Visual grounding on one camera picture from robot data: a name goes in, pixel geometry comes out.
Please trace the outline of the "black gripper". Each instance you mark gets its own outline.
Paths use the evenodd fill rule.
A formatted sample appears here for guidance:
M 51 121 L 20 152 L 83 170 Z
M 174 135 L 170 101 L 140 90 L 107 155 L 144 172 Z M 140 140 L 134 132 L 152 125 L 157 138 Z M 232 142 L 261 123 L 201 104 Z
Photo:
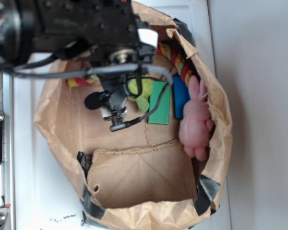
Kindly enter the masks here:
M 142 93 L 142 78 L 152 68 L 157 49 L 158 33 L 150 24 L 142 21 L 132 9 L 130 0 L 98 0 L 93 6 L 93 29 L 90 38 L 88 61 L 92 75 L 96 75 L 103 91 L 110 94 L 105 120 L 110 120 L 112 132 L 133 126 L 145 119 L 145 115 L 125 121 L 128 96 L 137 98 Z M 128 83 L 136 79 L 138 95 L 132 94 Z

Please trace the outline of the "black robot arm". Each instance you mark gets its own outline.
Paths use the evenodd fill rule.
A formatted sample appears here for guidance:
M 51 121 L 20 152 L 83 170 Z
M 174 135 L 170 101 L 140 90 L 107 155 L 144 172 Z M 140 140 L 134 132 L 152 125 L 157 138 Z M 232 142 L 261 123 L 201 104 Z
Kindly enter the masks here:
M 84 103 L 106 108 L 112 131 L 142 121 L 126 121 L 125 105 L 142 93 L 157 41 L 129 0 L 0 0 L 0 71 L 24 78 L 25 70 L 56 60 L 84 62 L 80 70 L 37 77 L 97 76 L 103 91 Z

